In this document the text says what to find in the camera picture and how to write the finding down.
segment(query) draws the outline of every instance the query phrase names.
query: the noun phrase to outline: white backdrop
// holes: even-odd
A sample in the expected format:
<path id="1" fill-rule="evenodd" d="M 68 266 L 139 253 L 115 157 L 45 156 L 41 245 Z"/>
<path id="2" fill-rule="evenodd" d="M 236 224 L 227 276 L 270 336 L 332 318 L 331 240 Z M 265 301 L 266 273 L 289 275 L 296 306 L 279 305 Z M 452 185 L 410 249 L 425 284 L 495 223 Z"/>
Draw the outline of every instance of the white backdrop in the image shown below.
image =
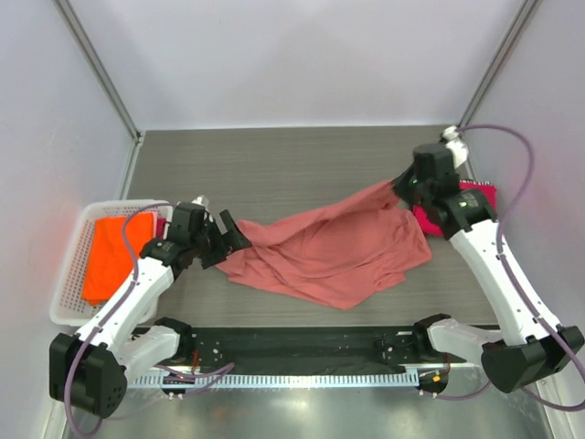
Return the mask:
<path id="1" fill-rule="evenodd" d="M 0 41 L 0 431 L 38 439 L 59 266 L 80 210 L 117 197 L 133 142 L 52 2 L 5 2 Z"/>
<path id="2" fill-rule="evenodd" d="M 457 122 L 521 0 L 72 0 L 141 130 Z"/>
<path id="3" fill-rule="evenodd" d="M 535 178 L 507 238 L 561 322 L 585 333 L 584 22 L 583 2 L 543 2 L 473 123 L 510 125 L 534 143 Z M 521 145 L 478 133 L 470 147 L 476 174 L 496 183 L 505 209 L 526 172 Z M 573 366 L 559 374 L 558 388 L 565 403 L 585 398 Z M 585 412 L 570 418 L 575 437 L 585 437 Z"/>

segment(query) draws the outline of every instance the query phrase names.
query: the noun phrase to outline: magenta cloth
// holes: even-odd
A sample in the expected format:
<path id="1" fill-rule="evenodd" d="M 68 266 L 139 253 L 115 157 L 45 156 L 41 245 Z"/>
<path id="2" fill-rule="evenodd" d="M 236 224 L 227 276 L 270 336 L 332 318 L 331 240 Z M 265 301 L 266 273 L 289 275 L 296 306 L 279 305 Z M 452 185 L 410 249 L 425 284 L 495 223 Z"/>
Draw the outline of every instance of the magenta cloth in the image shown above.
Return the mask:
<path id="1" fill-rule="evenodd" d="M 431 258 L 420 226 L 385 181 L 269 226 L 241 220 L 252 246 L 219 264 L 231 282 L 348 309 Z"/>

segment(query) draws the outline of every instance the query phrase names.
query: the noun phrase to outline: laundry basket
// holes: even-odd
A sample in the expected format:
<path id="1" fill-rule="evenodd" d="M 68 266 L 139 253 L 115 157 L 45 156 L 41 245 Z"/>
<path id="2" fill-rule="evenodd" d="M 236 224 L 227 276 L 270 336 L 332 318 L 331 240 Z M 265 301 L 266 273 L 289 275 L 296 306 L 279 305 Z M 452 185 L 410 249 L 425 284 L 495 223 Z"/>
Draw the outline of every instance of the laundry basket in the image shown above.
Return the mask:
<path id="1" fill-rule="evenodd" d="M 82 327 L 100 311 L 103 304 L 92 306 L 81 299 L 85 270 L 90 256 L 91 242 L 95 221 L 106 217 L 122 217 L 133 214 L 139 208 L 154 203 L 164 203 L 154 199 L 129 199 L 123 201 L 106 201 L 90 204 L 81 212 L 71 237 L 65 260 L 59 275 L 57 289 L 49 308 L 50 319 L 59 325 Z M 171 220 L 173 209 L 162 206 L 148 209 L 156 211 L 159 218 Z M 144 313 L 140 323 L 156 314 L 157 303 L 154 302 Z"/>

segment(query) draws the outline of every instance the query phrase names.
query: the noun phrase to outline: orange towel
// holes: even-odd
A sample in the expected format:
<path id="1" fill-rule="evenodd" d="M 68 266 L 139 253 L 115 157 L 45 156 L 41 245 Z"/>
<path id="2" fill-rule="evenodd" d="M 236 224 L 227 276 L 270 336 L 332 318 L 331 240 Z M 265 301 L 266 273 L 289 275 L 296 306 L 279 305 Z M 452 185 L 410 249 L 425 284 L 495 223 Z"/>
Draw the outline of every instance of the orange towel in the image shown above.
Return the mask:
<path id="1" fill-rule="evenodd" d="M 241 220 L 252 247 L 218 268 L 231 282 L 347 309 L 405 280 L 431 250 L 388 181 L 270 226 Z"/>
<path id="2" fill-rule="evenodd" d="M 154 237 L 156 214 L 136 215 L 128 224 L 126 233 L 134 253 Z M 81 298 L 90 305 L 107 301 L 120 288 L 132 270 L 132 259 L 122 240 L 125 217 L 103 218 L 95 221 L 88 266 Z"/>

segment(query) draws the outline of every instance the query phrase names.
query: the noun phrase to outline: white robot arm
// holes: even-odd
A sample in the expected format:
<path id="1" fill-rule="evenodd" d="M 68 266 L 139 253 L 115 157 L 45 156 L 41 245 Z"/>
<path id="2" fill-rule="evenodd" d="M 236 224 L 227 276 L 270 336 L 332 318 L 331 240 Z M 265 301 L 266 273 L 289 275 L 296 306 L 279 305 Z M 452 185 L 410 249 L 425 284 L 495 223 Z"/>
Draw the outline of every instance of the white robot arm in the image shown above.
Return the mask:
<path id="1" fill-rule="evenodd" d="M 494 210 L 480 190 L 459 188 L 455 168 L 466 159 L 467 147 L 451 127 L 439 143 L 415 148 L 413 165 L 393 182 L 393 190 L 411 206 L 421 206 L 441 227 L 475 274 L 500 330 L 486 331 L 436 315 L 415 324 L 413 336 L 423 357 L 453 354 L 482 366 L 497 389 L 510 392 L 560 371 L 569 358 L 518 294 L 499 260 L 502 254 L 539 317 L 556 328 L 574 352 L 584 340 L 578 328 L 563 327 L 544 305 L 505 241 L 498 253 Z"/>
<path id="2" fill-rule="evenodd" d="M 152 239 L 141 251 L 137 276 L 130 273 L 104 308 L 74 335 L 59 334 L 51 343 L 49 394 L 53 399 L 64 401 L 71 364 L 80 354 L 80 364 L 73 370 L 71 405 L 101 418 L 115 412 L 129 382 L 163 360 L 181 363 L 191 355 L 192 327 L 172 318 L 157 320 L 135 340 L 131 335 L 147 307 L 196 257 L 206 269 L 250 246 L 227 210 L 220 217 L 227 229 L 223 234 L 204 197 L 175 206 L 166 236 Z M 111 317 L 104 322 L 107 315 Z"/>

